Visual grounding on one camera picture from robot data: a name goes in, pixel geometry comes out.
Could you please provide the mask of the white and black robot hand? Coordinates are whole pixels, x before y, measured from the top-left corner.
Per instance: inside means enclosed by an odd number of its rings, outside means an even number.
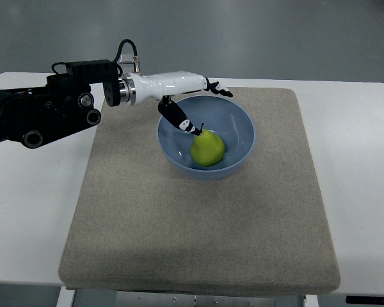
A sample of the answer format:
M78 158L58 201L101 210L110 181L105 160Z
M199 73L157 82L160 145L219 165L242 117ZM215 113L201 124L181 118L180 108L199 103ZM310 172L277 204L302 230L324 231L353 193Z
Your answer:
M134 106L154 99L159 102L158 111L176 129L196 136L202 133L201 127L196 127L186 116L185 112L172 100L180 94L209 91L215 95L232 97L230 90L219 81L209 79L192 72L170 72L140 76L135 73L125 74L120 85L122 103Z

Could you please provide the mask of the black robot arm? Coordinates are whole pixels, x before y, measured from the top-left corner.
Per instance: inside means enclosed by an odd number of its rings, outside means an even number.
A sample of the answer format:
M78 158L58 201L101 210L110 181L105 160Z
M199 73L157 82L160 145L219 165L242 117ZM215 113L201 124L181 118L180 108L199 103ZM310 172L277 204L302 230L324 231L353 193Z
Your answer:
M130 102L133 80L118 63L102 59L66 62L64 74L47 76L42 87L0 90L0 142L36 149L100 123L91 85L101 83L109 106Z

